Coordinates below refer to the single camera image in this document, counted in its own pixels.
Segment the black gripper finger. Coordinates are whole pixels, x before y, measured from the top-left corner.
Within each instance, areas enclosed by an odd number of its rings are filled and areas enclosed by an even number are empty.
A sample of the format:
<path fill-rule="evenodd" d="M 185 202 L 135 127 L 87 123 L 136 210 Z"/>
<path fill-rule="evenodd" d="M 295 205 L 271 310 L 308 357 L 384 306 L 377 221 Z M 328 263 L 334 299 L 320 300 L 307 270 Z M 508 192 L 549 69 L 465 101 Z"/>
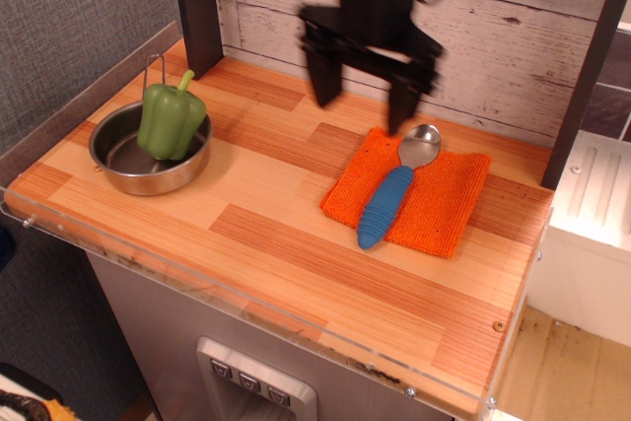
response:
<path fill-rule="evenodd" d="M 396 135 L 399 127 L 413 117 L 421 97 L 432 93 L 436 77 L 435 58 L 400 63 L 396 67 L 389 80 L 389 135 Z"/>
<path fill-rule="evenodd" d="M 303 51 L 319 106 L 325 107 L 342 92 L 342 61 L 338 42 L 316 42 L 305 38 Z"/>

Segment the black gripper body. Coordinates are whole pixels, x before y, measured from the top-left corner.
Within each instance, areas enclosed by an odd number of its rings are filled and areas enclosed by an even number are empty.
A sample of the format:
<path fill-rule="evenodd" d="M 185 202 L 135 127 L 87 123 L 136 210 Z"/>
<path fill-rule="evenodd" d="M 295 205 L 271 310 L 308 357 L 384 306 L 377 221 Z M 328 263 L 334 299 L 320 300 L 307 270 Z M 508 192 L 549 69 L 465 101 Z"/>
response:
<path fill-rule="evenodd" d="M 299 17 L 305 22 L 303 51 L 308 64 L 342 64 L 357 53 L 362 65 L 377 48 L 402 54 L 412 63 L 433 66 L 443 48 L 417 28 L 411 14 L 427 0 L 339 0 L 337 6 L 308 5 Z"/>

